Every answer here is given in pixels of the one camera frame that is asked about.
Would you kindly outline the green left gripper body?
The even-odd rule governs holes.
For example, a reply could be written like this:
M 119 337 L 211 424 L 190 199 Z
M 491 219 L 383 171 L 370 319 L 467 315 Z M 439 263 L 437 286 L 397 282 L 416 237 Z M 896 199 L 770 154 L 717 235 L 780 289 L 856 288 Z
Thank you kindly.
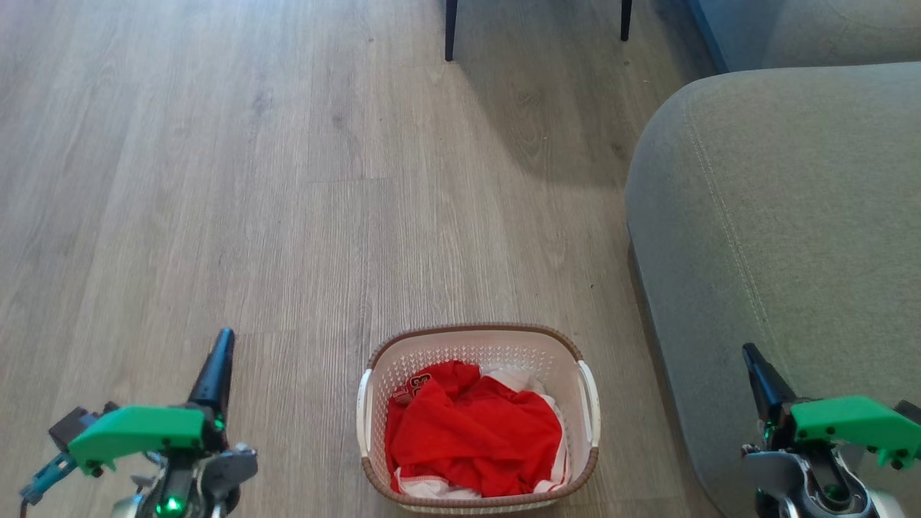
M 207 417 L 191 406 L 129 404 L 98 413 L 76 407 L 75 429 L 67 440 L 67 455 L 87 476 L 115 469 L 115 461 L 141 453 L 190 455 L 211 452 L 205 440 Z

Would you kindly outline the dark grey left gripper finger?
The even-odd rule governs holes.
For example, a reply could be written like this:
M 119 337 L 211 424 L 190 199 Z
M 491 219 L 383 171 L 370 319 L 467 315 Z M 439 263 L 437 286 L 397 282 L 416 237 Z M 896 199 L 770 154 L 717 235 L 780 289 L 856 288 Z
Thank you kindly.
M 188 409 L 204 416 L 204 435 L 226 434 L 234 348 L 233 329 L 221 329 L 187 399 Z

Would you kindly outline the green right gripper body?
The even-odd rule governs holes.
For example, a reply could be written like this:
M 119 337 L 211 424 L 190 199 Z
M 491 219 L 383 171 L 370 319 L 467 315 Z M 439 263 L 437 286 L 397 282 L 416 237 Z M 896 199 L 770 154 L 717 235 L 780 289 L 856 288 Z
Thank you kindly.
M 911 468 L 921 460 L 921 406 L 901 400 L 885 406 L 866 396 L 845 396 L 793 404 L 797 442 L 862 445 L 879 466 Z

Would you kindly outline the white brown-rimmed laundry basket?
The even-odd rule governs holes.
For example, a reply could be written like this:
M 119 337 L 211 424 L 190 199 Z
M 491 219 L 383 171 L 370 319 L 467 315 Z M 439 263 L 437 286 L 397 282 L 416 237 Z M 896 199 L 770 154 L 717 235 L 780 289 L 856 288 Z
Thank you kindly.
M 524 368 L 534 374 L 561 410 L 572 479 L 556 491 L 493 499 L 419 499 L 392 491 L 384 450 L 387 400 L 413 373 L 445 360 Z M 601 402 L 589 365 L 562 332 L 536 324 L 479 322 L 401 332 L 373 351 L 356 397 L 356 439 L 368 482 L 389 501 L 417 514 L 513 514 L 555 505 L 588 482 L 601 435 Z

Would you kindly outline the grey sofa back cushion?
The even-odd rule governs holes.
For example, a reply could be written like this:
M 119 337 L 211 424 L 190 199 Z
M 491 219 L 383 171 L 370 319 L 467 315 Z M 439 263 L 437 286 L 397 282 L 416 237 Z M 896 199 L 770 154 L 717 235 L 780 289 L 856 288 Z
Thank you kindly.
M 688 0 L 721 72 L 921 61 L 921 0 Z

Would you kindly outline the grey fabric sofa seat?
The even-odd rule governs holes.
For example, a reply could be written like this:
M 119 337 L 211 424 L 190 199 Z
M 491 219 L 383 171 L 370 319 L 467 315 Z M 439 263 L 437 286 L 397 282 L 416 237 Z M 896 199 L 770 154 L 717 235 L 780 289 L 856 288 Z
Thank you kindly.
M 697 80 L 645 128 L 626 220 L 695 475 L 756 518 L 741 354 L 800 396 L 921 406 L 921 62 Z

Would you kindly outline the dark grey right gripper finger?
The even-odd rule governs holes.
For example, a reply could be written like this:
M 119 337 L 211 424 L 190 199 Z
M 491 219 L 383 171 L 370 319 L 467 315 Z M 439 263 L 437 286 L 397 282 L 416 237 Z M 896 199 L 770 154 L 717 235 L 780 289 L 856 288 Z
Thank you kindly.
M 743 346 L 743 360 L 762 423 L 764 442 L 795 442 L 797 432 L 791 409 L 793 404 L 799 403 L 799 397 L 756 344 Z

